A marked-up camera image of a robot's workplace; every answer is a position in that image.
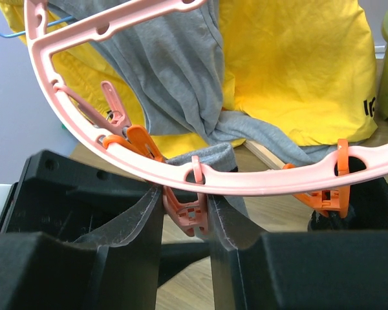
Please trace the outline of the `orange clothes peg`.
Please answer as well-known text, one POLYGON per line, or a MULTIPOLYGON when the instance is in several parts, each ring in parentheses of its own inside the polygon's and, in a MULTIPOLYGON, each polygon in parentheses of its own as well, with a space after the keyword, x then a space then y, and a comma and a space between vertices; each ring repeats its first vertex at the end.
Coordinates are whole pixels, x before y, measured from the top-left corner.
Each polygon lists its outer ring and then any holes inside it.
MULTIPOLYGON (((349 142, 346 139, 338 140, 335 159, 338 176, 349 174, 349 142)), ((293 196, 325 217, 331 218, 332 213, 336 212, 339 219, 344 219, 349 212, 350 185, 293 196)))

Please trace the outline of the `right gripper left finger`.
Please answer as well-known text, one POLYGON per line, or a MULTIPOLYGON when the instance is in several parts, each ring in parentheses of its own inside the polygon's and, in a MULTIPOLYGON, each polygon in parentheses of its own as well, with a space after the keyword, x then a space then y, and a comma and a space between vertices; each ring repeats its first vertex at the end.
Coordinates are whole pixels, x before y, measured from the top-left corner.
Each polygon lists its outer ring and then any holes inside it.
POLYGON ((75 242, 42 232, 0 234, 0 309, 153 309, 162 191, 75 242))

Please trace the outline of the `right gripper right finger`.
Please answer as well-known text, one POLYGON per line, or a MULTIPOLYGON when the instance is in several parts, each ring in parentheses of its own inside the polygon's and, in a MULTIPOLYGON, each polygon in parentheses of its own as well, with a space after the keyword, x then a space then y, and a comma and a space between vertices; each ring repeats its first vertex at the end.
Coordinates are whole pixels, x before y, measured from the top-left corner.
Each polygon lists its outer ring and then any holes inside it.
POLYGON ((216 309, 388 309, 388 231, 267 232, 208 198, 216 309))

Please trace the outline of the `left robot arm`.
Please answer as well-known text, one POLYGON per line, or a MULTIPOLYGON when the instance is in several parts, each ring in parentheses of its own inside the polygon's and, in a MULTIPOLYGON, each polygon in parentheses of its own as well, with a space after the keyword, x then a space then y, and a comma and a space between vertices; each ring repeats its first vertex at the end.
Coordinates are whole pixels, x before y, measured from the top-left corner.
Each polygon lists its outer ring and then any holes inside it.
POLYGON ((44 232, 73 242, 132 207, 143 182, 43 150, 20 178, 0 184, 0 233, 44 232))

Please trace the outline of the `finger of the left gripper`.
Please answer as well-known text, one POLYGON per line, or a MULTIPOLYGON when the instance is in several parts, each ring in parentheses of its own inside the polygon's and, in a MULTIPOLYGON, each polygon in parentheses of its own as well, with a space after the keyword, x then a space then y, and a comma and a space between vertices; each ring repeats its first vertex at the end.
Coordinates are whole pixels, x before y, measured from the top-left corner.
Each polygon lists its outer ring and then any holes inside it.
POLYGON ((148 183, 49 150, 25 161, 0 213, 0 233, 44 232, 73 242, 136 204, 148 183))

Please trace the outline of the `pink round clip hanger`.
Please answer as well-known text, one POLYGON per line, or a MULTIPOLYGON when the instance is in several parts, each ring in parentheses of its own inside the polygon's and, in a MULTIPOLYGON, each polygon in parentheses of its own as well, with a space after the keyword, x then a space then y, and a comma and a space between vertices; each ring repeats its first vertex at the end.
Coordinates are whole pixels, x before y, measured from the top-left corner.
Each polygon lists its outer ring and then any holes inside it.
POLYGON ((129 26, 171 12, 187 12, 201 1, 129 1, 69 26, 47 32, 47 2, 25 1, 25 31, 30 60, 49 105, 67 129, 95 155, 119 169, 145 180, 184 191, 230 196, 275 196, 333 189, 388 175, 388 144, 378 147, 351 146, 349 155, 362 160, 365 169, 337 176, 336 153, 300 168, 262 172, 218 172, 198 160, 181 166, 150 160, 117 144, 104 147, 108 135, 77 110, 68 95, 59 90, 64 81, 54 70, 52 56, 88 41, 103 41, 129 26))

